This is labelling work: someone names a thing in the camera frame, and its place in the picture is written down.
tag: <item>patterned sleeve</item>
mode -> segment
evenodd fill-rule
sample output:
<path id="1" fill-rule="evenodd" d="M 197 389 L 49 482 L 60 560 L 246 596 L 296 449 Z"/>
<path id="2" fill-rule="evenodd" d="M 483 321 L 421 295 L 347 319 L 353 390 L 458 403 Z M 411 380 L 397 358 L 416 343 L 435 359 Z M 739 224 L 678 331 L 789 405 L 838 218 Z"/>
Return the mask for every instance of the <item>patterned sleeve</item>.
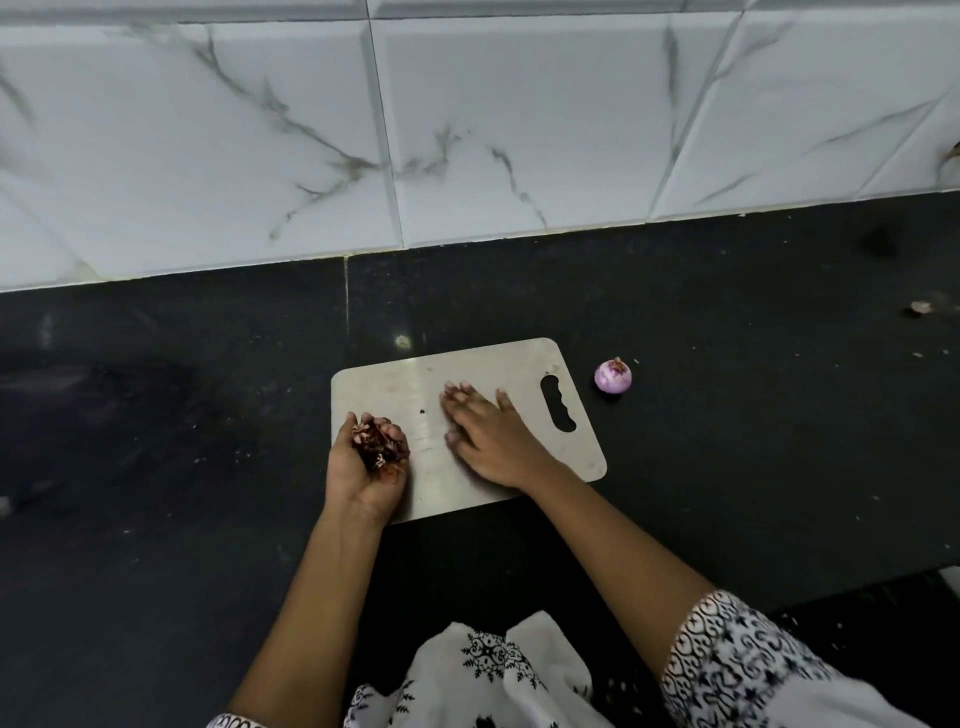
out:
<path id="1" fill-rule="evenodd" d="M 233 713 L 220 713 L 206 724 L 206 728 L 266 728 L 266 726 Z"/>
<path id="2" fill-rule="evenodd" d="M 661 686 L 678 725 L 754 728 L 767 725 L 764 708 L 792 676 L 841 675 L 760 612 L 714 592 L 680 628 Z"/>

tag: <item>right hand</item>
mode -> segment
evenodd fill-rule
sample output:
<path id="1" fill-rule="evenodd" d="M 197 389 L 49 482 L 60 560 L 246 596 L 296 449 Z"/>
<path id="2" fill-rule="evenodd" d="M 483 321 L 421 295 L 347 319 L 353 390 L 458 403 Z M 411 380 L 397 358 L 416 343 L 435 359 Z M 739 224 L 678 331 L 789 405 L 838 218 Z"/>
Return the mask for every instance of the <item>right hand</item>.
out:
<path id="1" fill-rule="evenodd" d="M 440 405 L 462 429 L 446 433 L 447 446 L 481 477 L 527 493 L 566 470 L 527 429 L 502 389 L 496 390 L 493 404 L 469 382 L 458 387 L 449 381 Z"/>

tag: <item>stainless steel cutting board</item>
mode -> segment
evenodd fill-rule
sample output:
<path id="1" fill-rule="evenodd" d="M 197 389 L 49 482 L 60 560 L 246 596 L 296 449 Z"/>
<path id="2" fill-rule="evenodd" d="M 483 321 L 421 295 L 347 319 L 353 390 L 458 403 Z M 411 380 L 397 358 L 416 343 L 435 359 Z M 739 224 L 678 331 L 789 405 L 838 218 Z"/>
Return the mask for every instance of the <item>stainless steel cutting board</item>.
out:
<path id="1" fill-rule="evenodd" d="M 540 381 L 553 375 L 572 432 L 553 424 Z M 444 442 L 449 423 L 438 397 L 447 381 L 468 381 L 489 400 L 497 387 L 510 394 L 523 421 L 559 460 L 585 481 L 607 472 L 607 460 L 593 434 L 587 412 L 566 369 L 560 348 L 550 339 L 417 356 L 401 361 L 344 369 L 330 381 L 332 436 L 349 411 L 388 417 L 402 427 L 410 444 L 412 477 L 394 522 L 411 521 L 514 497 L 473 474 Z"/>

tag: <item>white dress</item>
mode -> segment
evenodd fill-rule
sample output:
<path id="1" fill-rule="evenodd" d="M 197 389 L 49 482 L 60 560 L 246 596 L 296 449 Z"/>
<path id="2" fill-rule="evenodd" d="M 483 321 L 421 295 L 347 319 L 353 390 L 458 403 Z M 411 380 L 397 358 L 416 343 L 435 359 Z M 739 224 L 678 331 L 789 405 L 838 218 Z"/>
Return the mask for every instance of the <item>white dress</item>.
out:
<path id="1" fill-rule="evenodd" d="M 687 616 L 661 687 L 684 727 L 925 726 L 727 592 Z M 504 637 L 454 622 L 417 651 L 397 690 L 357 688 L 344 728 L 612 728 L 591 695 L 587 666 L 545 612 Z M 222 714 L 208 728 L 265 727 Z"/>

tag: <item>peeled onion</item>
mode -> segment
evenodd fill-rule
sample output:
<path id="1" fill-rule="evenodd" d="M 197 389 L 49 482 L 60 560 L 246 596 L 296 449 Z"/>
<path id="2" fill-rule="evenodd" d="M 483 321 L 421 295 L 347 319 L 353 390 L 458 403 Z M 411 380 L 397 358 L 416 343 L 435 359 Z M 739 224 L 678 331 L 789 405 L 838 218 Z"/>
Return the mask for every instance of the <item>peeled onion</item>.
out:
<path id="1" fill-rule="evenodd" d="M 630 373 L 630 367 L 624 364 L 619 356 L 605 361 L 593 373 L 593 383 L 609 395 L 623 394 L 630 389 L 633 381 L 634 376 Z"/>

